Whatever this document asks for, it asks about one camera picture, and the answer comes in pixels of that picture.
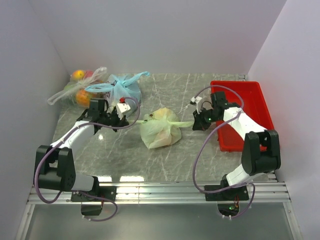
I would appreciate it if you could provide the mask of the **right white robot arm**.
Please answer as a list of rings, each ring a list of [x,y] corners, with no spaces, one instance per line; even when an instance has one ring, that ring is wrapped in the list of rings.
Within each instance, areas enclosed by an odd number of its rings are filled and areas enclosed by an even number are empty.
[[[280,140],[276,130],[268,130],[256,123],[244,112],[244,100],[240,103],[228,102],[225,92],[218,91],[211,94],[211,108],[202,107],[204,100],[198,95],[190,100],[194,105],[194,131],[205,131],[213,122],[222,121],[210,133],[217,132],[229,125],[243,140],[241,163],[232,172],[225,175],[220,192],[226,200],[233,199],[238,188],[249,184],[255,177],[277,170],[281,166]]]

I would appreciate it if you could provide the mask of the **light green plastic bag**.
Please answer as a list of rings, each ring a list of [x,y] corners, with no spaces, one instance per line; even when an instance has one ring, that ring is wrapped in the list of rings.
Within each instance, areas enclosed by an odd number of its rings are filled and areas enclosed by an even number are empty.
[[[182,138],[181,128],[190,128],[194,121],[180,121],[169,108],[159,108],[145,114],[139,125],[140,137],[148,149],[171,146]]]

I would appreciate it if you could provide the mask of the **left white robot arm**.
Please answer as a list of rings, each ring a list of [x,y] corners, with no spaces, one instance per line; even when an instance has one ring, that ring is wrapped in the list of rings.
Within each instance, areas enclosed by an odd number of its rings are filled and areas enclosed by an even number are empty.
[[[101,128],[116,132],[129,127],[126,115],[131,107],[125,98],[121,98],[111,112],[108,108],[106,100],[92,99],[89,108],[82,112],[65,135],[51,145],[41,145],[37,149],[33,183],[38,197],[44,203],[54,203],[54,200],[45,199],[41,189],[56,190],[59,194],[71,192],[83,195],[89,201],[103,199],[98,178],[76,173],[74,157],[86,140]]]

